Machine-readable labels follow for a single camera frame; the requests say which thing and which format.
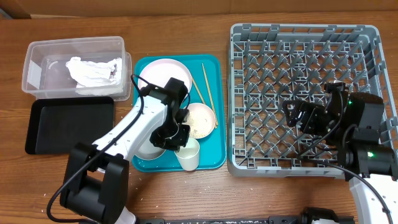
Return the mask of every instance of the white plate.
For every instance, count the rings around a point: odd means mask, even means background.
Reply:
[[[149,63],[142,72],[139,74],[140,77],[147,80],[149,83],[164,87],[170,78],[176,78],[184,82],[184,85],[188,88],[188,92],[191,91],[192,87],[192,76],[186,66],[174,59],[158,59]],[[147,84],[138,79],[138,88],[147,86]]]
[[[188,110],[189,117],[184,124],[190,126],[189,136],[195,139],[208,136],[216,124],[216,117],[213,110],[203,103],[189,104]]]

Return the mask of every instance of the black tray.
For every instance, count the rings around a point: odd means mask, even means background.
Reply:
[[[108,96],[36,100],[30,111],[25,151],[68,153],[78,142],[93,141],[112,130],[113,99]]]

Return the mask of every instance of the pair of chopsticks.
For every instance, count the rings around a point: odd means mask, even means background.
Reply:
[[[210,87],[209,87],[209,82],[207,81],[206,70],[205,70],[205,66],[204,66],[203,63],[201,64],[201,67],[203,68],[203,74],[205,75],[205,80],[206,80],[206,85],[207,85],[207,92],[209,93],[209,97],[210,97],[211,109],[213,110],[214,116],[216,117],[216,125],[215,125],[215,128],[217,128],[217,126],[218,126],[217,114],[216,114],[216,110],[214,109],[213,99],[212,99],[212,97],[211,97],[211,92],[210,92]],[[199,91],[199,88],[198,88],[198,86],[197,86],[197,83],[196,83],[195,80],[193,79],[193,76],[192,76],[192,75],[191,75],[191,77],[192,77],[193,85],[195,86],[195,88],[197,89],[197,92],[199,93],[199,97],[200,97],[200,99],[201,99],[201,102],[202,102],[204,105],[206,105],[205,100],[203,99],[202,95],[200,94],[200,91]]]

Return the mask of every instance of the metal grid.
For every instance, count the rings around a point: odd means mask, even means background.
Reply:
[[[241,32],[235,33],[237,25]],[[380,48],[376,44],[373,47],[375,41],[363,35],[365,26],[351,26],[350,30],[342,26],[340,33],[337,33],[338,26],[311,25],[303,28],[287,24],[236,24],[234,27],[231,29],[229,78],[229,96],[232,99],[229,104],[229,135],[230,143],[233,143],[229,145],[229,160],[234,165],[230,167],[228,164],[231,173],[236,173],[234,169],[273,167],[272,172],[268,172],[270,175],[284,176],[295,175],[293,167],[301,167],[301,171],[302,168],[313,167],[313,164],[302,163],[296,156],[311,144],[314,136],[301,133],[298,127],[286,126],[282,102],[306,100],[325,105],[327,98],[322,85],[333,80],[346,82],[350,91],[383,96],[380,93],[386,90],[383,97],[389,111],[384,114],[382,142],[393,145],[392,139],[396,139],[396,135],[392,133],[397,130],[397,118],[395,106],[391,106],[394,104],[391,89],[386,85],[385,63],[377,61],[377,58],[382,58],[380,53],[375,55]],[[383,76],[384,86],[374,76]],[[386,122],[387,117],[391,117],[389,122]],[[336,162],[336,152],[317,148],[306,156]],[[316,168],[322,168],[322,173],[317,172],[316,175],[342,177],[341,172],[327,174],[331,168],[320,165]],[[282,174],[278,169],[290,171]],[[297,175],[310,174],[298,172]]]

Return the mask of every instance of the white cloth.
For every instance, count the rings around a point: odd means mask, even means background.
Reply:
[[[76,92],[82,95],[110,95],[123,92],[122,59],[116,58],[110,62],[86,62],[80,57],[72,57],[66,63],[70,76],[78,83]],[[84,87],[115,86],[114,88],[99,88],[95,90],[79,90]]]

